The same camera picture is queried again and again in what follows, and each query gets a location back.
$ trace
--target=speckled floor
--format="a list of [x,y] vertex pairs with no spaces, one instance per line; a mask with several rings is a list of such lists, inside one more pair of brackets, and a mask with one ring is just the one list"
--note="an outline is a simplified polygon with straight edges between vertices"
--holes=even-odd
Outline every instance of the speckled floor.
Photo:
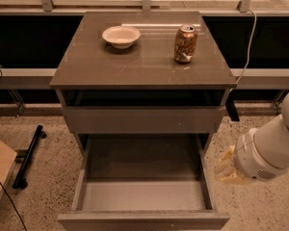
[[[230,214],[223,231],[289,230],[289,172],[270,183],[229,186],[214,180],[215,163],[237,137],[250,127],[259,127],[273,116],[241,115],[240,122],[226,116],[206,154],[208,182],[219,212]],[[59,213],[71,208],[82,156],[61,116],[0,116],[0,140],[14,149],[26,148],[43,125],[47,138],[39,141],[27,175],[29,186],[22,191],[8,186],[16,207],[29,231],[64,230],[57,222]],[[21,231],[21,223],[9,199],[0,203],[0,230]]]

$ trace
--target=soda can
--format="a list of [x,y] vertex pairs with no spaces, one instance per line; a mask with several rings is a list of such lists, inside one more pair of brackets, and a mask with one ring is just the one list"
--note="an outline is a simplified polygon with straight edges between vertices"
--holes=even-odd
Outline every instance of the soda can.
[[194,55],[197,31],[193,25],[182,25],[176,33],[174,59],[179,63],[189,63]]

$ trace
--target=can lid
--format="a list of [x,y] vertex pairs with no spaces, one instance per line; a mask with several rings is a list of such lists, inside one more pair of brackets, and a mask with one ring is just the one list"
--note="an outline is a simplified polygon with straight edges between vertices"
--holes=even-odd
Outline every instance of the can lid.
[[183,24],[180,29],[184,33],[193,33],[196,30],[195,26],[191,24]]

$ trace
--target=cabinet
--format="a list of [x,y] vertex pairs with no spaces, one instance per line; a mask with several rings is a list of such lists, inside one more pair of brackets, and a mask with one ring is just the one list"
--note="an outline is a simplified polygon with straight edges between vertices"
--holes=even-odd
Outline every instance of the cabinet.
[[[195,58],[173,59],[181,24],[197,25]],[[141,37],[116,50],[101,38],[132,25]],[[84,16],[51,87],[84,154],[67,230],[221,229],[204,154],[236,86],[198,12]]]

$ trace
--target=can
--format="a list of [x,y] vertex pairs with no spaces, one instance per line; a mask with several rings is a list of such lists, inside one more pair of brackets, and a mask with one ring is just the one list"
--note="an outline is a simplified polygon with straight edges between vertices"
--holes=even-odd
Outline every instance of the can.
[[175,36],[174,59],[179,63],[189,63],[197,42],[197,31],[194,25],[182,25]]

